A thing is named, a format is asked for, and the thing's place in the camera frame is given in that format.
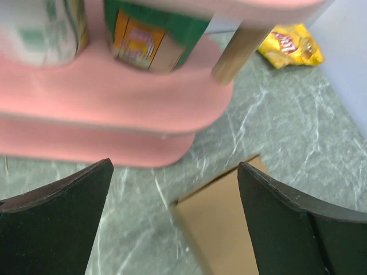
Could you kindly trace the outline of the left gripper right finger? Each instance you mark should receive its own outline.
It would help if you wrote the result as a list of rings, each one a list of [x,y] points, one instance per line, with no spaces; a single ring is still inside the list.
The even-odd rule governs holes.
[[[260,274],[366,274],[366,213],[241,162],[240,198]]]

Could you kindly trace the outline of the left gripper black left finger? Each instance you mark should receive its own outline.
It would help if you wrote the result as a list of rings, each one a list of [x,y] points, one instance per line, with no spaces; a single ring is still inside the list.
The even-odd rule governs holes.
[[[84,274],[114,167],[103,159],[1,201],[1,274]]]

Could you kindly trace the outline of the brown cardboard box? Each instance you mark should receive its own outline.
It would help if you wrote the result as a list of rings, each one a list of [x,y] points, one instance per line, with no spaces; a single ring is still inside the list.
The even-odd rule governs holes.
[[[176,199],[170,210],[203,274],[259,274],[246,218],[269,233],[267,207],[244,212],[234,166]]]

